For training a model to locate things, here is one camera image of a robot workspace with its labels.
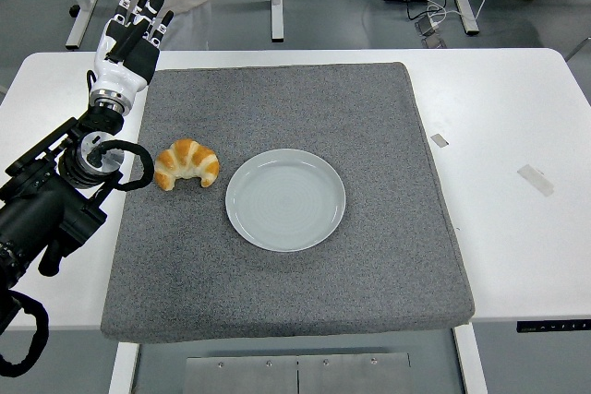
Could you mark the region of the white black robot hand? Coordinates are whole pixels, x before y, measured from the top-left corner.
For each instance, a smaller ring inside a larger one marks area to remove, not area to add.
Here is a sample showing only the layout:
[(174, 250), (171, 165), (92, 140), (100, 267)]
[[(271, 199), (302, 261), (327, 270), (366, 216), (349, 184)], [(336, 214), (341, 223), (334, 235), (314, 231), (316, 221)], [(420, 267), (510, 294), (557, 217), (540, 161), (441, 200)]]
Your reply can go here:
[(107, 21), (88, 73), (91, 101), (132, 101), (151, 83), (174, 13), (158, 17), (164, 0), (119, 0)]

